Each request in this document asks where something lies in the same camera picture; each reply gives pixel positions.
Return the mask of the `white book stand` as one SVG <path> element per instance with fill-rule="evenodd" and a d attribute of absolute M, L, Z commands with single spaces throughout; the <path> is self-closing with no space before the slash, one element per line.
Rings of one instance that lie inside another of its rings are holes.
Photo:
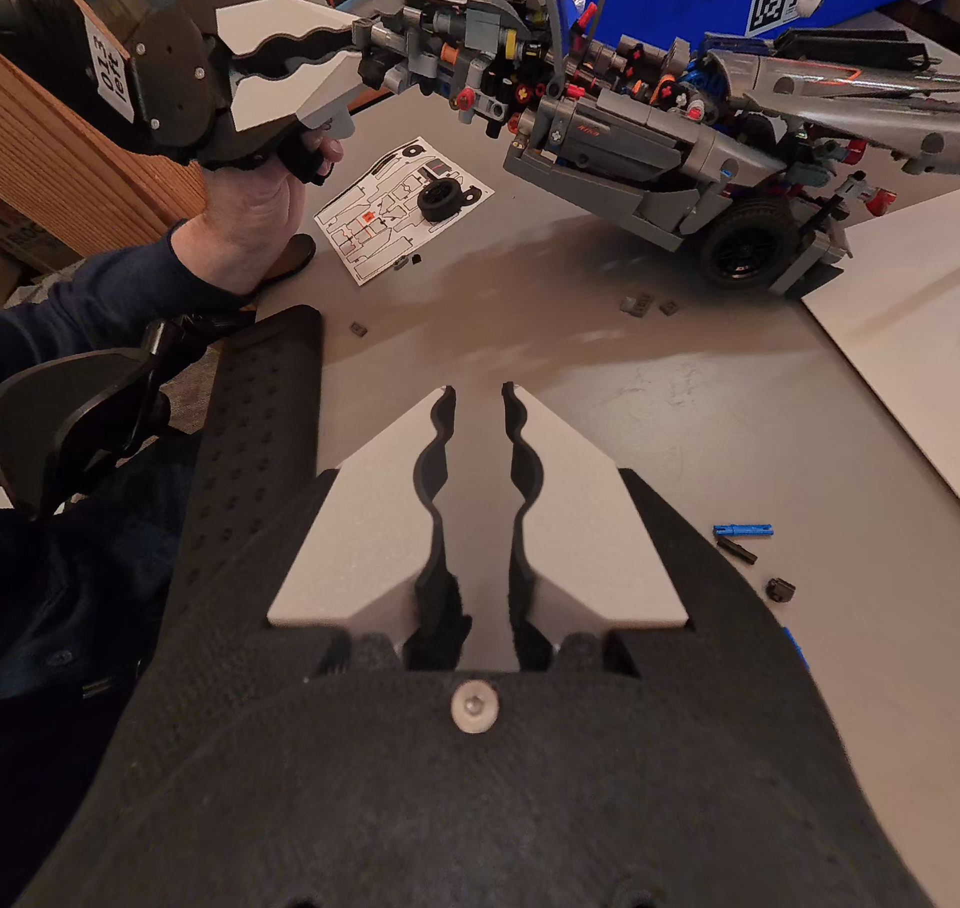
<path fill-rule="evenodd" d="M 848 230 L 845 271 L 802 302 L 959 494 L 959 192 Z"/>

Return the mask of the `white sticker sheet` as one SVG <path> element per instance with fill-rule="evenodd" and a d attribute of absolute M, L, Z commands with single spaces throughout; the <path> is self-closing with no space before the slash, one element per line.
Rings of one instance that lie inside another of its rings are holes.
<path fill-rule="evenodd" d="M 439 223 L 427 222 L 418 205 L 422 188 L 437 179 L 461 183 L 459 214 Z M 379 158 L 314 217 L 323 238 L 338 254 L 358 286 L 392 270 L 402 255 L 418 254 L 495 190 L 417 137 Z"/>

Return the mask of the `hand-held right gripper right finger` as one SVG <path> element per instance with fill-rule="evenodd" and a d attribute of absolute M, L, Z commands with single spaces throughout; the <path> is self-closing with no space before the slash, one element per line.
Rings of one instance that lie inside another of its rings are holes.
<path fill-rule="evenodd" d="M 616 462 L 526 388 L 502 386 L 512 523 L 508 608 L 519 669 L 571 636 L 682 629 L 690 615 Z"/>

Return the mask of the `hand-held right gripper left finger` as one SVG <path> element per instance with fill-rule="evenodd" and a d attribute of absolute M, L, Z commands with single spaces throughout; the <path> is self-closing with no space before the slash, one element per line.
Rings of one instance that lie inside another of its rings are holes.
<path fill-rule="evenodd" d="M 410 669 L 455 668 L 455 578 L 436 505 L 454 418 L 454 388 L 436 388 L 325 472 L 270 626 L 383 636 Z"/>

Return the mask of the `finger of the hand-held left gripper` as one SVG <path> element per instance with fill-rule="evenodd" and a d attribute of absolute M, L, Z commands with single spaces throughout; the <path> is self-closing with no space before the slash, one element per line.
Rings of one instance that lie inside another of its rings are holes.
<path fill-rule="evenodd" d="M 317 30 L 346 31 L 353 39 L 359 17 L 307 0 L 256 0 L 216 10 L 216 35 L 238 58 L 249 57 L 272 39 L 301 41 Z"/>
<path fill-rule="evenodd" d="M 361 60 L 360 51 L 342 50 L 321 63 L 304 62 L 283 78 L 242 77 L 231 103 L 234 130 L 294 118 L 311 131 L 353 132 L 350 104 L 363 92 Z"/>

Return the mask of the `black mesh office chair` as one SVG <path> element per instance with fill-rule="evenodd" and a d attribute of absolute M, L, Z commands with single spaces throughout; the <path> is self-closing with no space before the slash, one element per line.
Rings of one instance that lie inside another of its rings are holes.
<path fill-rule="evenodd" d="M 220 351 L 163 632 L 225 574 L 316 474 L 322 315 L 273 314 Z M 2 385 L 2 490 L 28 518 L 49 518 L 167 427 L 161 374 L 182 332 L 153 326 L 144 347 L 44 362 Z"/>

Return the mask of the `grey lego car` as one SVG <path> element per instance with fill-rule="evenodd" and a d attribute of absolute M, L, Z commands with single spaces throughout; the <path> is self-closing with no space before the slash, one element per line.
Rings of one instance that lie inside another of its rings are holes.
<path fill-rule="evenodd" d="M 909 175 L 958 176 L 958 75 L 903 30 L 707 33 L 692 49 L 594 37 L 602 5 L 402 0 L 352 29 L 359 75 L 443 97 L 461 122 L 511 133 L 509 173 L 675 252 L 724 289 L 799 300 L 851 257 L 852 206 L 882 150 Z"/>

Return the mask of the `black lego wheel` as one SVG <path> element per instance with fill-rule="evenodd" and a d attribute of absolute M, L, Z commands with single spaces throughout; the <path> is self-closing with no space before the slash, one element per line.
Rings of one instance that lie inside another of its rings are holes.
<path fill-rule="evenodd" d="M 446 221 L 459 214 L 464 205 L 461 183 L 453 177 L 434 179 L 421 188 L 416 204 L 427 223 Z"/>

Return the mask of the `person's body in dark clothing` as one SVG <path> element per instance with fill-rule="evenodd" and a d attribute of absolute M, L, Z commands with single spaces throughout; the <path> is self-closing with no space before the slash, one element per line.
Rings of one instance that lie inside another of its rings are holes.
<path fill-rule="evenodd" d="M 2 510 L 2 906 L 76 813 L 152 652 L 201 440 L 162 436 L 46 520 Z"/>

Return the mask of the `person's left forearm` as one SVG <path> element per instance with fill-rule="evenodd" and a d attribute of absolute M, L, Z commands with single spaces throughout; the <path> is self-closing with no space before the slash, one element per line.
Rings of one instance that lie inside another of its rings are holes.
<path fill-rule="evenodd" d="M 232 312 L 249 301 L 193 274 L 174 253 L 173 232 L 95 255 L 42 302 L 3 309 L 1 379 L 90 351 L 137 348 L 154 322 Z"/>

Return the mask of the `pile of small lego pieces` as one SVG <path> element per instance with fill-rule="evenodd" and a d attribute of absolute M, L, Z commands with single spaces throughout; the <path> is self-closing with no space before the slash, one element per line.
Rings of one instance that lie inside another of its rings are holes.
<path fill-rule="evenodd" d="M 712 526 L 716 547 L 747 566 L 755 565 L 758 557 L 741 542 L 747 539 L 770 539 L 774 534 L 774 527 L 768 523 L 727 523 Z M 776 604 L 786 604 L 794 598 L 796 586 L 783 578 L 770 578 L 764 585 L 764 592 L 767 600 Z"/>

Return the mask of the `thick wooden pillar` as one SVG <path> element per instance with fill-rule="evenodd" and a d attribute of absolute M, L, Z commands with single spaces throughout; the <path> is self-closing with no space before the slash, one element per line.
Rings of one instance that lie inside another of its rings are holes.
<path fill-rule="evenodd" d="M 2 57 L 1 198 L 90 256 L 160 239 L 207 191 L 196 164 L 115 146 Z"/>

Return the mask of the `person's left hand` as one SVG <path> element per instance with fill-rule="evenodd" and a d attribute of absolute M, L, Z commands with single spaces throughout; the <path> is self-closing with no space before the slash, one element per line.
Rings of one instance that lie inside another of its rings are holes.
<path fill-rule="evenodd" d="M 306 184 L 276 154 L 241 170 L 206 170 L 204 210 L 176 227 L 172 251 L 194 277 L 234 296 L 253 295 L 304 269 L 317 243 L 299 232 Z"/>

